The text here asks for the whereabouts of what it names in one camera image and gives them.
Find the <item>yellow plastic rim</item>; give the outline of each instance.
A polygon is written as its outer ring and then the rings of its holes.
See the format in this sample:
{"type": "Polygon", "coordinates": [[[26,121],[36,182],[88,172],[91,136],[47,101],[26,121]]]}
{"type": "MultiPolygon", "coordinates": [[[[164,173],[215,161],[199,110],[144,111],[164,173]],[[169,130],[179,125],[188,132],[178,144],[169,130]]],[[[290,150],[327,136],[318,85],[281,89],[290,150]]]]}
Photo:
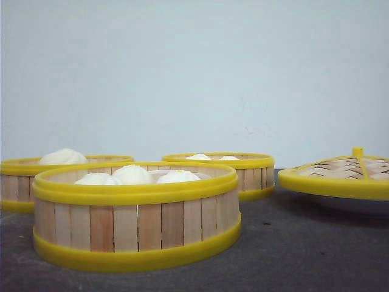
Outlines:
{"type": "MultiPolygon", "coordinates": [[[[134,159],[131,156],[127,155],[86,155],[86,158],[113,158],[117,159],[120,162],[132,162],[134,159]]],[[[87,164],[50,164],[50,165],[41,165],[41,164],[16,164],[21,161],[38,161],[41,157],[34,158],[21,158],[21,159],[9,159],[1,161],[1,174],[2,175],[37,175],[38,173],[44,172],[50,169],[58,169],[61,167],[68,167],[70,165],[88,165],[92,164],[106,165],[114,161],[106,162],[92,162],[87,164]]]]}
{"type": "Polygon", "coordinates": [[[17,213],[34,213],[34,202],[1,200],[1,210],[17,213]]]}
{"type": "MultiPolygon", "coordinates": [[[[187,162],[185,159],[187,156],[195,155],[196,153],[180,153],[170,154],[162,157],[162,161],[173,161],[173,162],[187,162]]],[[[267,154],[259,153],[241,153],[241,152],[205,152],[205,155],[250,155],[256,156],[255,159],[240,159],[240,160],[190,160],[196,162],[222,164],[233,167],[234,169],[258,169],[262,167],[274,166],[274,159],[267,154]]]]}
{"type": "Polygon", "coordinates": [[[338,159],[348,159],[351,156],[338,156],[331,159],[317,161],[311,164],[302,165],[294,169],[284,169],[278,172],[278,180],[281,186],[297,192],[312,193],[314,195],[334,196],[339,198],[356,198],[366,200],[389,200],[389,180],[371,179],[366,174],[364,163],[361,158],[372,159],[387,159],[369,155],[359,156],[355,158],[359,160],[361,169],[364,172],[363,179],[342,179],[342,178],[327,178],[315,176],[303,176],[296,171],[319,164],[325,161],[338,159]]]}
{"type": "Polygon", "coordinates": [[[206,259],[229,248],[237,241],[241,215],[234,227],[203,242],[177,248],[141,252],[93,252],[50,243],[33,229],[35,251],[44,260],[59,266],[93,272],[137,272],[164,269],[206,259]]]}
{"type": "Polygon", "coordinates": [[[203,164],[196,162],[112,162],[109,166],[174,165],[207,167],[226,170],[225,175],[200,181],[174,182],[171,184],[141,184],[135,186],[86,186],[52,182],[45,178],[57,173],[90,168],[78,165],[62,169],[48,170],[36,175],[33,193],[36,198],[63,204],[94,206],[119,206],[133,204],[160,204],[207,198],[226,193],[238,185],[235,169],[226,165],[203,164]]]}
{"type": "Polygon", "coordinates": [[[275,184],[272,187],[267,187],[262,190],[245,190],[239,192],[239,200],[240,201],[251,201],[251,200],[258,200],[263,199],[271,194],[273,194],[275,188],[275,184]]]}

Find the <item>yellow lid handle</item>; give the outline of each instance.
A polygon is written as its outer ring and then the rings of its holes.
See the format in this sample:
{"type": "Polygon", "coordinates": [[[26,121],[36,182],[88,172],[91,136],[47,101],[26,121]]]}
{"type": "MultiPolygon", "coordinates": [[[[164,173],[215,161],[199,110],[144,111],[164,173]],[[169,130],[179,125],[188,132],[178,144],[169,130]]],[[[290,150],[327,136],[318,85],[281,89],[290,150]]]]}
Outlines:
{"type": "Polygon", "coordinates": [[[361,146],[353,147],[353,156],[363,156],[363,147],[361,146]]]}

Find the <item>dark countertop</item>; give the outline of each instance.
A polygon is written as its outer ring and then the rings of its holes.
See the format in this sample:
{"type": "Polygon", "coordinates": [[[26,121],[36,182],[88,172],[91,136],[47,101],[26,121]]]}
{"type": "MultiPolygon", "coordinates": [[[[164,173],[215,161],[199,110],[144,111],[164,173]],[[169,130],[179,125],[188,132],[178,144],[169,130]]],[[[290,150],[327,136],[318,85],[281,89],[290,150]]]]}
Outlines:
{"type": "Polygon", "coordinates": [[[241,202],[241,238],[200,262],[89,273],[41,260],[32,214],[1,212],[1,291],[389,291],[389,220],[323,210],[277,186],[241,202]]]}

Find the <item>woven bamboo lid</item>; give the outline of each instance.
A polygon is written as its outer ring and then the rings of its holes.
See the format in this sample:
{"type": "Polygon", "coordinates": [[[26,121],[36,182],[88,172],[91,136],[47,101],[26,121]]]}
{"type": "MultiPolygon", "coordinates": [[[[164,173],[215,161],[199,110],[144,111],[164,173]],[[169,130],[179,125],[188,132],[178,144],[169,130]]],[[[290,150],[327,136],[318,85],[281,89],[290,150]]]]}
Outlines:
{"type": "Polygon", "coordinates": [[[339,156],[285,169],[280,184],[314,195],[389,200],[389,158],[364,155],[354,147],[351,156],[339,156]]]}

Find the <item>bamboo steamer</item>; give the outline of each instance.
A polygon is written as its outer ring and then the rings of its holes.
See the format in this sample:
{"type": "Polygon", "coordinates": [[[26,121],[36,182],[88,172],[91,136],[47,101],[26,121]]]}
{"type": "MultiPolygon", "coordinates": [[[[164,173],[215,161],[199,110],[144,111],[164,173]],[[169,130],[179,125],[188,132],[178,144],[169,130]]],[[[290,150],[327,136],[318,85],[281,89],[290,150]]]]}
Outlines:
{"type": "MultiPolygon", "coordinates": [[[[73,183],[102,165],[40,173],[33,183],[36,252],[48,262],[85,271],[145,271],[210,257],[238,239],[235,169],[195,162],[136,164],[152,172],[183,169],[209,178],[86,186],[73,183]]],[[[112,162],[104,172],[123,165],[128,163],[112,162]]]]}
{"type": "Polygon", "coordinates": [[[354,147],[352,155],[282,170],[278,179],[325,208],[389,217],[389,158],[365,155],[362,147],[354,147]]]}
{"type": "MultiPolygon", "coordinates": [[[[88,163],[99,163],[102,167],[104,163],[112,161],[134,161],[132,157],[124,155],[87,155],[85,157],[88,163]]],[[[41,165],[38,164],[40,159],[41,157],[35,157],[1,161],[1,210],[33,213],[32,183],[35,175],[46,170],[69,166],[69,164],[41,165]]]]}
{"type": "MultiPolygon", "coordinates": [[[[195,153],[165,155],[163,161],[184,162],[195,153]]],[[[218,165],[228,165],[236,169],[239,176],[239,200],[257,200],[273,194],[274,159],[270,155],[241,152],[205,152],[211,160],[190,160],[218,165]],[[235,156],[239,160],[219,160],[225,155],[235,156]]]]}

